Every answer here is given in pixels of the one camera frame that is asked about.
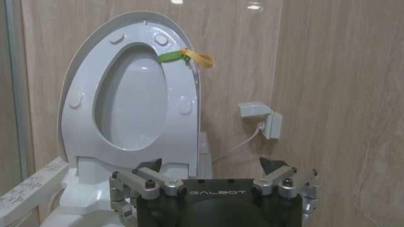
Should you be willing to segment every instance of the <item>raised toilet lid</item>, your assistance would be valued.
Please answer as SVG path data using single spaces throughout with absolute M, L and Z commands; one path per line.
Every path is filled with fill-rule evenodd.
M 72 167 L 80 158 L 124 168 L 162 158 L 196 176 L 198 69 L 156 61 L 184 47 L 192 49 L 179 26 L 152 12 L 118 16 L 86 40 L 60 99 L 59 145 Z

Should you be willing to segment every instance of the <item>toilet seat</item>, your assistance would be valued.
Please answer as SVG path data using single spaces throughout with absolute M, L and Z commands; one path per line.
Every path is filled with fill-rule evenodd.
M 156 57 L 184 47 L 192 49 L 190 40 L 180 28 L 167 17 L 151 12 L 132 12 L 116 17 L 87 39 L 70 66 L 68 75 L 72 74 L 74 79 L 66 99 L 63 99 L 66 101 L 60 120 L 63 148 L 71 167 L 79 166 L 78 160 L 82 157 L 96 158 L 107 164 L 123 168 L 134 168 L 140 162 L 160 157 L 164 167 L 187 168 L 190 176 L 196 176 L 199 150 L 198 71 L 195 65 L 187 65 L 184 61 L 162 63 L 160 66 L 156 62 L 151 62 L 152 58 L 150 56 L 151 52 L 155 52 Z M 148 56 L 146 58 L 140 57 L 138 63 L 135 60 L 135 63 L 128 65 L 128 67 L 135 68 L 136 73 L 123 73 L 120 85 L 118 87 L 112 86 L 114 88 L 110 89 L 112 90 L 110 93 L 115 93 L 115 96 L 110 96 L 112 99 L 115 98 L 114 102 L 118 103 L 110 105 L 110 107 L 120 110 L 108 110 L 106 107 L 104 109 L 98 108 L 98 102 L 111 101 L 111 97 L 98 101 L 100 93 L 103 93 L 100 91 L 103 90 L 103 83 L 106 81 L 110 83 L 111 68 L 116 64 L 123 64 L 122 61 L 131 58 L 130 56 L 120 59 L 123 55 L 128 53 L 131 55 L 131 52 L 135 53 L 134 58 L 136 58 L 136 52 L 140 52 L 140 55 L 148 54 Z M 139 76 L 139 69 L 148 66 L 152 66 L 154 69 Z M 162 67 L 163 77 L 158 78 L 155 76 L 155 81 L 163 79 L 167 90 L 162 91 L 162 94 L 156 94 L 159 89 L 155 88 L 155 92 L 147 94 L 152 100 L 150 102 L 144 101 L 139 105 L 142 98 L 138 97 L 142 96 L 142 93 L 136 89 L 142 88 L 142 85 L 136 87 L 134 85 L 135 88 L 132 88 L 126 83 L 131 80 L 143 83 L 147 73 L 154 74 L 156 72 L 156 66 Z M 144 82 L 144 85 L 154 87 L 154 84 L 147 84 L 147 82 Z M 164 103 L 162 96 L 166 96 L 166 93 L 167 102 Z M 150 106 L 154 104 L 154 98 L 158 99 L 158 105 L 167 105 L 167 109 L 154 108 L 156 111 L 166 111 L 167 113 L 155 114 L 159 119 L 152 117 L 150 123 L 147 123 L 144 122 L 148 120 L 147 116 L 154 111 L 150 110 L 143 113 L 136 109 L 136 105 L 154 109 Z M 102 115 L 107 117 L 98 117 L 100 110 L 102 112 L 104 110 L 106 114 Z M 126 110 L 130 110 L 136 117 L 131 118 L 131 116 L 119 113 L 120 111 L 126 112 Z M 114 120 L 107 131 L 111 134 L 116 131 L 116 141 L 102 132 L 98 118 Z M 128 127 L 126 127 L 126 121 L 122 118 L 128 120 Z M 132 140 L 136 140 L 132 134 L 142 131 L 138 128 L 147 128 L 148 124 L 151 125 L 155 121 L 160 121 L 160 125 L 155 126 L 154 138 L 142 135 L 144 136 L 143 139 L 140 138 L 138 142 L 132 142 Z
M 118 16 L 82 45 L 60 98 L 59 151 L 71 167 L 60 213 L 111 211 L 112 172 L 156 158 L 174 178 L 212 177 L 211 162 L 199 163 L 198 68 L 156 61 L 182 48 L 194 49 L 184 32 L 152 12 Z

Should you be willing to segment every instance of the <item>beige wall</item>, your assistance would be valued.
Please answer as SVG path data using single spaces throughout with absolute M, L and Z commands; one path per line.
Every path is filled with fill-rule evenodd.
M 240 119 L 238 103 L 270 104 L 279 37 L 282 0 L 251 10 L 248 0 L 23 0 L 27 69 L 36 168 L 58 155 L 56 117 L 64 73 L 80 44 L 112 17 L 136 10 L 160 12 L 184 29 L 198 51 L 216 58 L 202 70 L 202 129 L 214 156 L 254 133 Z M 240 155 L 218 162 L 216 176 L 256 176 L 263 138 Z
M 284 0 L 271 156 L 319 169 L 314 226 L 404 226 L 403 12 L 402 0 Z
M 6 5 L 0 1 L 0 196 L 22 181 Z

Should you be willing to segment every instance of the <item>wood-grain wall panel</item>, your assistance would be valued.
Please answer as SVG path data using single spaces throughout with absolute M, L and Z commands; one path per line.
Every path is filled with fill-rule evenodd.
M 268 155 L 319 169 L 312 226 L 404 223 L 404 2 L 284 0 Z

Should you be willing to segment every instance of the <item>green cloth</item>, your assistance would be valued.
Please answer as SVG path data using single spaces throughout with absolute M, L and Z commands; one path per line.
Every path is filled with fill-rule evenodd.
M 171 61 L 176 61 L 184 59 L 184 61 L 188 63 L 191 60 L 191 57 L 188 57 L 187 55 L 183 54 L 183 51 L 174 51 L 170 53 L 164 53 L 162 55 L 158 56 L 158 62 L 163 63 L 163 62 L 171 62 Z

